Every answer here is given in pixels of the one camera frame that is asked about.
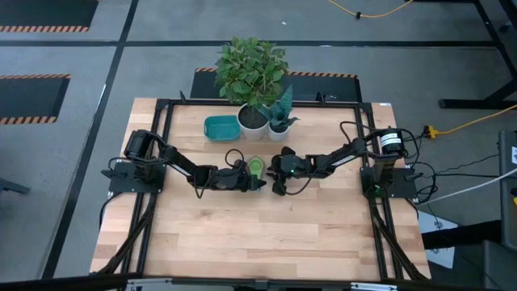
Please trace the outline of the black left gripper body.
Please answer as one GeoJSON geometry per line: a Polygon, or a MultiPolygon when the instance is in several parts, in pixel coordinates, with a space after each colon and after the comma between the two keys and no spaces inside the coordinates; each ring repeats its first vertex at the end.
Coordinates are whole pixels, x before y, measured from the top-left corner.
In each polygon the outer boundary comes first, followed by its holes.
{"type": "Polygon", "coordinates": [[[238,159],[231,168],[216,170],[209,182],[209,188],[214,191],[249,191],[251,175],[246,167],[247,163],[238,159]]]}

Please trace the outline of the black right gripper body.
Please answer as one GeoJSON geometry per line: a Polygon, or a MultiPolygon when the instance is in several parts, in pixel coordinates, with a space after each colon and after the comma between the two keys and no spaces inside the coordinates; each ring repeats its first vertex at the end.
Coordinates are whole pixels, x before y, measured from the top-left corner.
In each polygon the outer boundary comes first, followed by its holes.
{"type": "Polygon", "coordinates": [[[284,146],[280,154],[275,155],[273,158],[279,159],[279,168],[273,170],[277,173],[278,180],[274,181],[272,191],[278,196],[295,196],[303,192],[311,181],[309,177],[310,161],[307,158],[296,156],[296,152],[287,146],[284,146]],[[308,180],[300,190],[289,192],[285,183],[287,179],[291,178],[308,178],[308,180]]]}

